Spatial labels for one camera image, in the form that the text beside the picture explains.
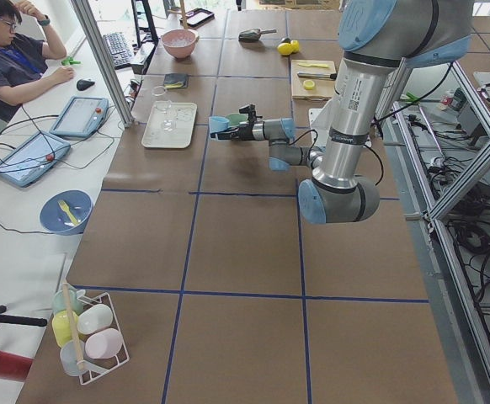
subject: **wooden stick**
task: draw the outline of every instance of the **wooden stick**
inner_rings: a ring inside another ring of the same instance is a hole
[[[73,315],[73,309],[71,307],[71,296],[69,296],[69,285],[67,282],[64,282],[61,285],[61,293],[63,294],[63,301],[66,304],[67,320],[69,321],[69,329],[71,330],[75,355],[77,356],[77,367],[79,370],[84,370],[86,368],[84,364],[83,349],[80,346],[80,338],[78,337],[77,324],[75,323],[75,316]]]
[[[181,19],[182,24],[184,25],[184,29],[189,29],[189,25],[187,24],[187,16],[185,15],[185,1],[179,0],[179,7],[181,8]]]

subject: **man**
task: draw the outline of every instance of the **man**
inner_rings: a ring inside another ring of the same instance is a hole
[[[21,14],[37,20],[46,41],[15,33],[22,22]],[[13,4],[10,0],[0,0],[0,118],[9,121],[21,104],[71,80],[74,71],[69,66],[42,77],[47,70],[46,59],[63,59],[66,55],[66,48],[48,16],[29,1]]]

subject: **wristwatch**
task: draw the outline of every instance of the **wristwatch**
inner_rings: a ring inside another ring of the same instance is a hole
[[[37,21],[37,24],[39,24],[42,27],[46,27],[48,24],[51,23],[51,19],[49,19],[49,16],[45,14],[45,19],[42,19],[41,21]]]

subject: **computer mouse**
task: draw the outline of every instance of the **computer mouse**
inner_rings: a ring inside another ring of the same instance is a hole
[[[84,91],[86,88],[90,88],[95,84],[95,81],[91,78],[81,78],[77,81],[77,90]]]

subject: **green cup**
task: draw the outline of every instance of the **green cup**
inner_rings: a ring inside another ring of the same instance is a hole
[[[247,116],[245,114],[229,114],[225,118],[228,119],[229,124],[228,126],[238,126],[242,122],[245,122],[247,120]]]

